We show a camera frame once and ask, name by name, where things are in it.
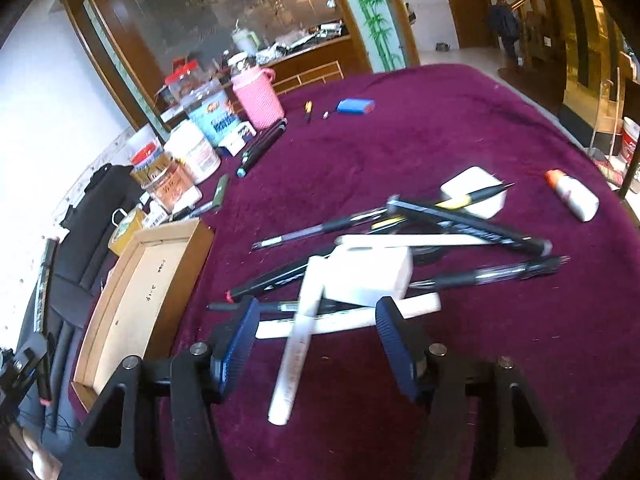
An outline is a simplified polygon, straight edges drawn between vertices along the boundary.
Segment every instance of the white marker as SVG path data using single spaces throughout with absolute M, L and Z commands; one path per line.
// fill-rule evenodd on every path
M 324 290 L 324 266 L 327 265 L 329 262 L 322 256 L 312 256 L 306 264 L 305 277 L 300 287 L 298 311 L 293 319 L 273 397 L 271 397 L 269 408 L 271 424 L 284 426 L 291 415 L 302 367 L 305 364 L 306 351 L 316 324 L 318 305 Z
M 422 316 L 440 310 L 440 297 L 437 292 L 422 294 L 405 300 L 396 300 L 396 305 L 402 317 Z M 256 339 L 273 339 L 289 337 L 293 328 L 293 319 L 270 319 L 261 321 L 258 325 Z M 370 306 L 340 310 L 316 317 L 313 334 L 329 334 L 343 330 L 355 330 L 376 324 L 376 309 Z
M 471 235 L 343 235 L 336 245 L 347 248 L 447 247 L 487 245 L 490 242 Z

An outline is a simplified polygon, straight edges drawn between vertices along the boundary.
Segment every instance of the wooden railing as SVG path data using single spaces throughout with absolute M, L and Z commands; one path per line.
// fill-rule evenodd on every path
M 548 61 L 564 50 L 559 21 L 553 0 L 516 0 L 511 9 L 518 13 L 522 24 L 520 49 L 525 66 L 532 66 L 533 58 Z

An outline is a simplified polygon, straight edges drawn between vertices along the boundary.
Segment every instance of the staircase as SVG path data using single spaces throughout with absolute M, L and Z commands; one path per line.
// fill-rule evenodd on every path
M 555 0 L 516 0 L 511 9 L 522 24 L 522 67 L 501 68 L 500 78 L 554 115 L 564 99 L 566 53 Z
M 555 0 L 516 0 L 511 9 L 522 24 L 520 49 L 524 66 L 533 67 L 535 59 L 564 61 L 564 41 Z

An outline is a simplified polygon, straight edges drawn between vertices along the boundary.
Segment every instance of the metal screw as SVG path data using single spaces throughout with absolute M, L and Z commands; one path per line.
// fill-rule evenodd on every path
M 442 343 L 432 343 L 429 345 L 429 352 L 433 355 L 443 356 L 447 353 L 447 347 Z
M 131 370 L 140 364 L 140 358 L 137 355 L 130 355 L 122 360 L 122 367 L 125 370 Z
M 202 355 L 207 350 L 209 350 L 209 345 L 202 341 L 192 344 L 189 348 L 189 352 L 191 352 L 193 355 Z
M 506 368 L 507 370 L 515 366 L 515 362 L 508 355 L 501 355 L 500 357 L 498 357 L 498 364 L 502 368 Z

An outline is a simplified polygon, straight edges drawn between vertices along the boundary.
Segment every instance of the orange cap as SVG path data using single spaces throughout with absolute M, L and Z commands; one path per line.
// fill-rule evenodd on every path
M 549 183 L 551 187 L 556 187 L 558 184 L 558 180 L 566 175 L 566 173 L 562 170 L 549 170 L 545 173 L 546 181 Z

